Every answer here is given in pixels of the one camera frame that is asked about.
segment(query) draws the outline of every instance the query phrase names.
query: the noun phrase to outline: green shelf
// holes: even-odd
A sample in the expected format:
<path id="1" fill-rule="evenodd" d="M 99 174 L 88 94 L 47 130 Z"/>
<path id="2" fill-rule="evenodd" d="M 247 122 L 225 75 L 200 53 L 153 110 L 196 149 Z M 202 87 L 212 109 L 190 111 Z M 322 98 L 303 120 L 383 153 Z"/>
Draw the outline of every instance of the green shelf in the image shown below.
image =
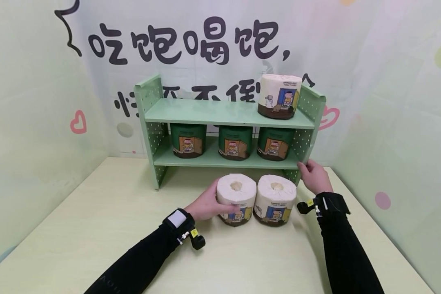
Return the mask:
<path id="1" fill-rule="evenodd" d="M 221 126 L 313 129 L 314 122 L 297 111 L 290 120 L 273 120 L 257 111 L 257 103 L 226 103 L 193 99 L 160 99 L 145 114 L 145 121 Z"/>
<path id="2" fill-rule="evenodd" d="M 258 114 L 257 103 L 164 99 L 158 75 L 136 84 L 134 93 L 155 189 L 162 185 L 168 167 L 281 169 L 284 176 L 297 185 L 301 178 L 297 161 L 306 162 L 312 152 L 326 102 L 324 95 L 302 85 L 294 117 L 274 120 Z M 227 160 L 218 154 L 218 137 L 207 137 L 205 153 L 188 159 L 173 154 L 169 123 L 294 128 L 295 133 L 288 158 L 283 161 L 258 156 L 255 139 L 248 159 Z"/>
<path id="3" fill-rule="evenodd" d="M 230 168 L 269 168 L 269 169 L 297 169 L 298 158 L 291 152 L 283 161 L 264 160 L 256 152 L 257 140 L 252 154 L 246 160 L 226 160 L 218 152 L 218 137 L 206 137 L 206 151 L 203 155 L 186 160 L 173 154 L 170 137 L 165 137 L 154 154 L 155 166 L 167 167 L 230 167 Z"/>

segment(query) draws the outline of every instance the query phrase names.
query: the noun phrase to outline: wrist strap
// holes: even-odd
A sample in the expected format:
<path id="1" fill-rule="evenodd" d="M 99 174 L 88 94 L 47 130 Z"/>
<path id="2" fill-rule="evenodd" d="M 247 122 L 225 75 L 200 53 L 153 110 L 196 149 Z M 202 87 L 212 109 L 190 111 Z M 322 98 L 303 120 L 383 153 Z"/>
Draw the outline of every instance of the wrist strap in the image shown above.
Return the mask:
<path id="1" fill-rule="evenodd" d="M 337 193 L 322 192 L 314 199 L 297 204 L 301 214 L 308 214 L 315 209 L 317 217 L 326 216 L 332 213 L 351 214 L 343 196 Z"/>
<path id="2" fill-rule="evenodd" d="M 171 228 L 172 235 L 180 242 L 180 245 L 183 244 L 183 240 L 188 236 L 196 250 L 206 245 L 204 237 L 199 235 L 198 230 L 194 226 L 195 221 L 192 215 L 184 209 L 178 208 L 173 211 L 162 223 Z"/>

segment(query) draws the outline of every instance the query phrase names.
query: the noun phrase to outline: white toilet paper roll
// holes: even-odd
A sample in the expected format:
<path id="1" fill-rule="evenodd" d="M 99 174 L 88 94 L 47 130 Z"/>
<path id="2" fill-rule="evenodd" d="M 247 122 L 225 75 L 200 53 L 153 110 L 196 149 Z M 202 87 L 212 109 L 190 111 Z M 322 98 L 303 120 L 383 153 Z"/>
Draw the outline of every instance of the white toilet paper roll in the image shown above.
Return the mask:
<path id="1" fill-rule="evenodd" d="M 287 222 L 296 198 L 296 186 L 280 176 L 269 174 L 258 181 L 254 211 L 268 225 Z"/>
<path id="2" fill-rule="evenodd" d="M 271 118 L 293 117 L 301 85 L 301 77 L 264 74 L 261 76 L 258 112 Z"/>
<path id="3" fill-rule="evenodd" d="M 220 215 L 228 225 L 242 225 L 250 219 L 255 197 L 256 183 L 244 174 L 228 174 L 217 182 L 218 203 L 240 207 L 240 213 Z"/>

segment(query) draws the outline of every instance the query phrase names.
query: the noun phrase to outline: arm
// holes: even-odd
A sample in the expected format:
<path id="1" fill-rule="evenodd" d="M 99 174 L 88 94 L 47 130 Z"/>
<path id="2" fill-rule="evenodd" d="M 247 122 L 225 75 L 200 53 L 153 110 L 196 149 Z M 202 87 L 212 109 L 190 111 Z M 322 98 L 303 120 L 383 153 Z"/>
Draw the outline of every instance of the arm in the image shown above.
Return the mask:
<path id="1" fill-rule="evenodd" d="M 187 221 L 210 219 L 240 208 L 218 204 L 217 180 L 185 208 Z M 140 294 L 155 278 L 168 256 L 180 245 L 175 230 L 162 223 L 152 234 L 138 242 L 101 275 L 84 294 Z"/>
<path id="2" fill-rule="evenodd" d="M 304 185 L 317 198 L 341 195 L 333 193 L 328 173 L 322 166 L 309 160 L 307 165 L 298 163 Z M 322 211 L 317 218 L 322 229 L 325 261 L 332 292 L 384 293 L 372 264 L 344 212 Z"/>
<path id="3" fill-rule="evenodd" d="M 109 267 L 85 294 L 142 293 L 179 244 L 163 223 Z"/>

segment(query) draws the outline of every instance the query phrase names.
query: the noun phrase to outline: human hand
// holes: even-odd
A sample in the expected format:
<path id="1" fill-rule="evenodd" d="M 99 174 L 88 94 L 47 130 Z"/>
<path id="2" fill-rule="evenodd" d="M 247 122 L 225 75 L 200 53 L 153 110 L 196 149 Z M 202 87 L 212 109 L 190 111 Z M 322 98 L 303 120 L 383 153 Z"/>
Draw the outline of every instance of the human hand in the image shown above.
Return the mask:
<path id="1" fill-rule="evenodd" d="M 218 214 L 232 214 L 240 212 L 240 207 L 217 203 L 217 182 L 215 180 L 209 188 L 202 192 L 194 202 L 185 208 L 193 216 L 195 222 L 208 220 Z"/>
<path id="2" fill-rule="evenodd" d="M 297 167 L 301 170 L 304 185 L 312 193 L 319 195 L 322 192 L 333 192 L 328 173 L 320 164 L 308 160 L 306 165 L 298 162 Z"/>

